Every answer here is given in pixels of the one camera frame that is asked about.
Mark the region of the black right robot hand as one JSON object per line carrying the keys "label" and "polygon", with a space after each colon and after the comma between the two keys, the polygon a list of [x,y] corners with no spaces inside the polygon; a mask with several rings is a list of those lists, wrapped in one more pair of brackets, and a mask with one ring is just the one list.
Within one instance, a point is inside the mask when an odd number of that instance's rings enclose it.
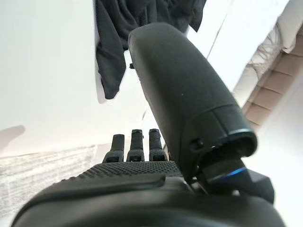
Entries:
{"label": "black right robot hand", "polygon": [[154,23],[128,38],[158,129],[132,131],[127,160],[113,137],[104,161],[27,202],[14,227],[282,227],[269,177],[242,162],[258,140],[234,97],[177,29]]}

